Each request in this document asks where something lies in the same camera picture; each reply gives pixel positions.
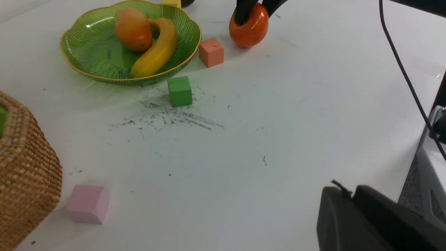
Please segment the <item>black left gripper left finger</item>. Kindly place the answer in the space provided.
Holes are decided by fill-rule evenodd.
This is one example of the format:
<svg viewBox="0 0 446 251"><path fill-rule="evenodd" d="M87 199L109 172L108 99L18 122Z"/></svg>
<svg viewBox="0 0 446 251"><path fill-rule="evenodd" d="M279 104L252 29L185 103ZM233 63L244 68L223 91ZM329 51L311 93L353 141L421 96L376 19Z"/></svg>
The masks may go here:
<svg viewBox="0 0 446 251"><path fill-rule="evenodd" d="M320 251L393 251L365 218L352 199L352 192L332 180L322 189L317 217Z"/></svg>

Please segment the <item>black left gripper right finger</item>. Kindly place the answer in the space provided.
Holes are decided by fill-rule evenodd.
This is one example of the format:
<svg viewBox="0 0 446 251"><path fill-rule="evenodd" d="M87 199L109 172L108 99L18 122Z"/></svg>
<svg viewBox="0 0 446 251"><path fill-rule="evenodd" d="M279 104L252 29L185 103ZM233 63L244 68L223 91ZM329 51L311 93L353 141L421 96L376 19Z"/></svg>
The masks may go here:
<svg viewBox="0 0 446 251"><path fill-rule="evenodd" d="M395 251L444 251L445 231L367 185L356 187L353 202Z"/></svg>

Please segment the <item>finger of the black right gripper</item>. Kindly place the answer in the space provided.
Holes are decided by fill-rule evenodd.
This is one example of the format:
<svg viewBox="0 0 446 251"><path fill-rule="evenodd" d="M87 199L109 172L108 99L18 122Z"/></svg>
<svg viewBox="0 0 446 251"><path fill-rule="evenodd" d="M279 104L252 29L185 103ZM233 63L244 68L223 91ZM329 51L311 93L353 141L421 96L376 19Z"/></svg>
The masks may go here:
<svg viewBox="0 0 446 251"><path fill-rule="evenodd" d="M233 12L234 22L239 26L243 26L248 21L257 18L259 16L256 10L257 3L258 0L237 0Z"/></svg>
<svg viewBox="0 0 446 251"><path fill-rule="evenodd" d="M287 1L288 0L263 0L262 6L267 10L269 17L271 17L274 12Z"/></svg>

